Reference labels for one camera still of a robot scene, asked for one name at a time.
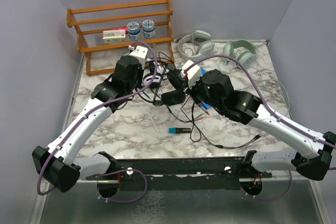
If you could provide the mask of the black blue headphones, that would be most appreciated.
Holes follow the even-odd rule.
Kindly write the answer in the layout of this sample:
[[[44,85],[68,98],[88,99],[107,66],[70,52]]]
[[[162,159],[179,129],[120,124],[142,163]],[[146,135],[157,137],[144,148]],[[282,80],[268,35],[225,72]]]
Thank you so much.
[[[184,92],[184,80],[180,76],[180,70],[176,68],[170,68],[168,67],[168,72],[167,72],[167,79],[169,83],[172,85],[174,90],[165,92],[161,95],[161,99],[157,100],[156,98],[153,98],[153,101],[151,102],[155,106],[173,106],[177,105],[180,103],[183,103],[186,98],[186,94]],[[156,91],[159,90],[159,87],[155,89],[150,89],[156,93]]]

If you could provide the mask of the black white headphones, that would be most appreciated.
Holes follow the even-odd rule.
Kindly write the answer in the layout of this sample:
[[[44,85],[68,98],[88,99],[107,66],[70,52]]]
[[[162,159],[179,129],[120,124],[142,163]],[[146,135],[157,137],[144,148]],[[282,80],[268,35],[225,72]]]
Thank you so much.
[[[150,82],[150,80],[152,78],[154,78],[152,83],[149,85],[149,87],[151,89],[155,89],[155,88],[159,87],[160,86],[160,80],[163,78],[164,67],[161,64],[158,64],[156,75],[154,75],[155,64],[154,64],[153,61],[150,61],[148,63],[147,69],[148,69],[149,72],[146,73],[143,76],[143,85],[147,86],[148,83]]]

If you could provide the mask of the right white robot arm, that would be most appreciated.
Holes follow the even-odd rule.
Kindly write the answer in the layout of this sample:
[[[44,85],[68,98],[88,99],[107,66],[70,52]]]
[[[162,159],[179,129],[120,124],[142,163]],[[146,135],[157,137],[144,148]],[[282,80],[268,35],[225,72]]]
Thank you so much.
[[[286,151],[249,151],[241,171],[246,177],[272,170],[297,171],[321,181],[328,172],[335,134],[320,133],[299,125],[246,92],[234,90],[228,75],[218,70],[202,74],[197,68],[185,72],[188,93],[195,102],[210,105],[231,121],[262,130],[290,146]]]

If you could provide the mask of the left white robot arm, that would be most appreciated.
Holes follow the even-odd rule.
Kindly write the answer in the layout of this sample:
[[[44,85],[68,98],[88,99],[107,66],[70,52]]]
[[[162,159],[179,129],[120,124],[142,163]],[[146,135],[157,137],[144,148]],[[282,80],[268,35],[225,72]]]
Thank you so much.
[[[40,178],[61,192],[71,189],[84,175],[85,167],[75,161],[84,143],[97,127],[126,102],[142,81],[145,59],[122,56],[114,72],[98,84],[82,112],[63,133],[47,147],[32,152]]]

